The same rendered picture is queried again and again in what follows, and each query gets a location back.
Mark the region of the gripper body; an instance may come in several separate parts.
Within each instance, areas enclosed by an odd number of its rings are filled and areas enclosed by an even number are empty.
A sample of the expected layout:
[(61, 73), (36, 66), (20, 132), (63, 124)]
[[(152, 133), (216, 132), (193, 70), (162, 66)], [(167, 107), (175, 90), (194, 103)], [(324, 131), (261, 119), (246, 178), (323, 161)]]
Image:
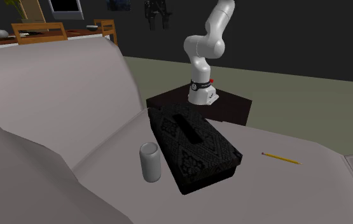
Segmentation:
[(145, 15), (154, 15), (157, 13), (167, 14), (166, 0), (147, 0), (144, 2)]

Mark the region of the brown dining table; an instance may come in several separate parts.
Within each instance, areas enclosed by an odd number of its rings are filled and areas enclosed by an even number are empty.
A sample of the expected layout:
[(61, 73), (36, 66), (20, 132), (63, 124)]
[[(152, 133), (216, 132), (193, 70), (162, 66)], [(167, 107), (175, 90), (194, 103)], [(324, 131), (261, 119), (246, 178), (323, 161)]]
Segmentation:
[[(42, 38), (50, 36), (61, 36), (62, 32), (60, 29), (49, 29), (48, 31), (41, 31), (41, 34), (30, 35), (28, 32), (20, 31), (22, 39), (25, 38)], [(66, 36), (68, 40), (72, 39), (83, 39), (83, 38), (96, 38), (102, 37), (102, 31), (89, 31), (88, 29), (66, 29)], [(18, 41), (14, 34), (10, 34), (8, 38), (0, 39), (0, 48), (6, 48), (10, 46), (17, 46)]]

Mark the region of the white framed window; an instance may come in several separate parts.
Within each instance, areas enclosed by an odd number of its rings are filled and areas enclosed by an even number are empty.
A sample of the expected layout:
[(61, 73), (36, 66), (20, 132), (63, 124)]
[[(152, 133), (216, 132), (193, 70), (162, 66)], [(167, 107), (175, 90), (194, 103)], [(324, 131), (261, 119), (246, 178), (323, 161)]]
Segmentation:
[(83, 20), (80, 0), (48, 0), (54, 19)]

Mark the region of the dark robot stand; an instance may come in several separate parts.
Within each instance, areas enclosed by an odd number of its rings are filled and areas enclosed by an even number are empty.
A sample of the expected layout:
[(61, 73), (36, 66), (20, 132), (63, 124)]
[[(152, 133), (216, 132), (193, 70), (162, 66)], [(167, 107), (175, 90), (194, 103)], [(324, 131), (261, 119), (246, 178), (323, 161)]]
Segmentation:
[(198, 106), (188, 102), (190, 86), (183, 85), (168, 92), (146, 99), (148, 108), (159, 109), (170, 103), (187, 102), (195, 108), (204, 118), (219, 122), (234, 123), (245, 126), (248, 120), (252, 100), (246, 99), (229, 92), (216, 90), (219, 98), (211, 105)]

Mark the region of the grey sofa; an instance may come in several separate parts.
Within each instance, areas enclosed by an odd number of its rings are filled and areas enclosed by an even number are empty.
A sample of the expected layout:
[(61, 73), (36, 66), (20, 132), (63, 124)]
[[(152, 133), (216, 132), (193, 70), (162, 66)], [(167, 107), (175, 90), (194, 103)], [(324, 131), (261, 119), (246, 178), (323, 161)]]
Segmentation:
[[(105, 38), (0, 49), (0, 224), (353, 224), (353, 156), (209, 119), (242, 154), (235, 174), (183, 195), (119, 48)], [(268, 157), (269, 153), (302, 163)]]

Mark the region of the black patterned tissue box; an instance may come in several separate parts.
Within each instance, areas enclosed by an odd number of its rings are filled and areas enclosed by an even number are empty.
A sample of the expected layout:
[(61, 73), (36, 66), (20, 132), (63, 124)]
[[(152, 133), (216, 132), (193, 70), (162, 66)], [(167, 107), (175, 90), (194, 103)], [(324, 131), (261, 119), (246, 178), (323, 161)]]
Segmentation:
[(234, 175), (242, 154), (195, 108), (148, 108), (151, 130), (179, 191), (189, 194)]

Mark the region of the green potted plant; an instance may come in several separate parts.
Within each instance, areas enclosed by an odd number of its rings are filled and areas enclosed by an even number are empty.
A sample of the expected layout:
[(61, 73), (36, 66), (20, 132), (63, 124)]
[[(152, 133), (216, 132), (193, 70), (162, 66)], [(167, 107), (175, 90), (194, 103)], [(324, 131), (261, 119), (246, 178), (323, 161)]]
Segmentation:
[(27, 19), (27, 15), (26, 15), (26, 12), (24, 10), (24, 7), (22, 5), (22, 2), (21, 0), (4, 0), (4, 3), (7, 5), (7, 6), (12, 6), (16, 9), (18, 15), (19, 15), (19, 18), (17, 19), (17, 21), (19, 23), (25, 23), (28, 21)]

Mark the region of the white can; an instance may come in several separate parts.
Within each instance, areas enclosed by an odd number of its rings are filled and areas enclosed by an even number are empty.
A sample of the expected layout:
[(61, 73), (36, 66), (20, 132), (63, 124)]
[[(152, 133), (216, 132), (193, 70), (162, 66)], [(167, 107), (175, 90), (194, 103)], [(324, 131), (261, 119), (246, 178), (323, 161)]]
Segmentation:
[(154, 142), (144, 143), (139, 150), (142, 176), (148, 183), (154, 183), (161, 177), (160, 149)]

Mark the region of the yellow pencil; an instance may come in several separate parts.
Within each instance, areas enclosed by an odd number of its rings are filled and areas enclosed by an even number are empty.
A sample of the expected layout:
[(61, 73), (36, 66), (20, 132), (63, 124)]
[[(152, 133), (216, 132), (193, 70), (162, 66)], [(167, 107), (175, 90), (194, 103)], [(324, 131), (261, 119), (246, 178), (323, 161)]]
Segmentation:
[(272, 158), (276, 158), (276, 159), (279, 159), (279, 160), (283, 160), (283, 161), (286, 161), (286, 162), (290, 162), (292, 164), (303, 165), (302, 163), (297, 162), (295, 160), (291, 160), (291, 159), (288, 159), (288, 158), (280, 157), (280, 156), (277, 156), (277, 155), (272, 155), (272, 154), (264, 153), (264, 152), (262, 152), (261, 154), (265, 155), (265, 156), (268, 156), (268, 157), (272, 157)]

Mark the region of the dark wall picture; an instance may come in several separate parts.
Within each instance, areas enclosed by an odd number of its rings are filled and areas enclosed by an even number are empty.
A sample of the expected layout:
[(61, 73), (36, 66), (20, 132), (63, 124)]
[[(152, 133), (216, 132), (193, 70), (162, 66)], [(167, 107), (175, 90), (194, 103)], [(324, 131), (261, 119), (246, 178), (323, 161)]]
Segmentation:
[(107, 9), (110, 11), (130, 11), (130, 0), (106, 0)]

